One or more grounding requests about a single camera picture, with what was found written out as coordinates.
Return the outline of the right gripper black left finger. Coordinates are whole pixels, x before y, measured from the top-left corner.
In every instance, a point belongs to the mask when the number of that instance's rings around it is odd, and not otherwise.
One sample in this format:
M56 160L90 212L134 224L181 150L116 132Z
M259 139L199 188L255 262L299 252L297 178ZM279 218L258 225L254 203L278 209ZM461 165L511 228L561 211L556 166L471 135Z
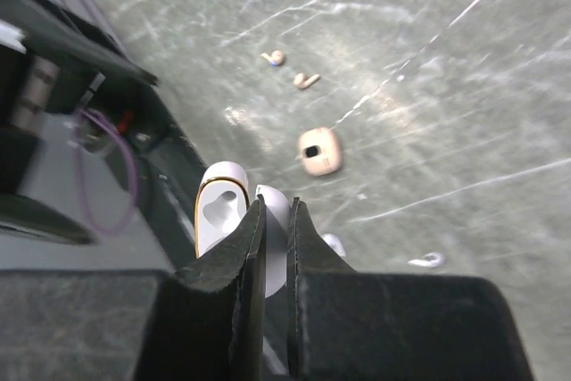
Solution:
M175 274L12 270L1 275L4 380L256 380L266 205Z

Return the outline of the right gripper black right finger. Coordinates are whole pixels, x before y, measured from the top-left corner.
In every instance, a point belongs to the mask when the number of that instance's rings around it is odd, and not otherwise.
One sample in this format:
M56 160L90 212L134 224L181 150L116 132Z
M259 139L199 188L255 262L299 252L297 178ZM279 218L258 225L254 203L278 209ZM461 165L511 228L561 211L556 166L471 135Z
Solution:
M500 289L480 277L358 272L308 207L289 220L287 358L297 380L530 380Z

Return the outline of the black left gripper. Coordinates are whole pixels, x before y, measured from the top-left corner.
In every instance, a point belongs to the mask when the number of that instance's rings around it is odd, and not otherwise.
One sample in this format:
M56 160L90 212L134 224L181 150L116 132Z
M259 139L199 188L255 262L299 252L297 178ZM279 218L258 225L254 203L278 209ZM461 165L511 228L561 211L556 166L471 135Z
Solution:
M9 119L33 78L47 85L47 99L32 111L71 114L99 73L113 87L154 86L158 78L112 47L97 27L50 0L1 0L1 231L43 242L90 245L77 221L15 194L39 139Z

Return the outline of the white earbud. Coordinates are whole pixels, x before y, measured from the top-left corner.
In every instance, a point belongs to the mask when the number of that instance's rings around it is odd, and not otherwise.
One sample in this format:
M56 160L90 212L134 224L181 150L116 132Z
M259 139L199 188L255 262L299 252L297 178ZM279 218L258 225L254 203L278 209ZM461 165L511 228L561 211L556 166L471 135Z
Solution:
M410 266L435 269L441 267L445 263L445 256L441 253L426 253L420 258L411 259L407 262Z
M346 251L340 238L334 234L323 234L321 236L323 241L341 258L346 257Z

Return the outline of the white earbud charging case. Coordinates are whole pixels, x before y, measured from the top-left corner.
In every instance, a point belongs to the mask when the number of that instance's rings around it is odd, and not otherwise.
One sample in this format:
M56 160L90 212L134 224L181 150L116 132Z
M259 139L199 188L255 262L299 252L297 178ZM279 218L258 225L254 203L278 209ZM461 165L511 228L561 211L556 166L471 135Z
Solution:
M200 258L232 233L250 206L246 171L235 162L212 164L204 172L195 201L195 255ZM290 203L276 188L256 186L267 212L265 296L286 283L287 228Z

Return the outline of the beige earbud charging case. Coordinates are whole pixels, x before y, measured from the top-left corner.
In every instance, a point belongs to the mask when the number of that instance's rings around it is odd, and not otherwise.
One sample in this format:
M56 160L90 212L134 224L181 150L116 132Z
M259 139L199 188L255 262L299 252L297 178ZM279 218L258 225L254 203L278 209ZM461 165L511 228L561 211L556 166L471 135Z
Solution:
M325 176L341 169L343 152L331 128L314 128L300 135L298 150L302 166L313 177Z

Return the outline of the beige earbud with blue tip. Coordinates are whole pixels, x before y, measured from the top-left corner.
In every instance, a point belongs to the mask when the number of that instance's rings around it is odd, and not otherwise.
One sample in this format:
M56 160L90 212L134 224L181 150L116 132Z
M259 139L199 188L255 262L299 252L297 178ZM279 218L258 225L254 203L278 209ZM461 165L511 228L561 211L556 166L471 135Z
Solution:
M285 54L280 50L275 50L271 54L261 53L261 57L265 59L272 67L281 66L285 60Z

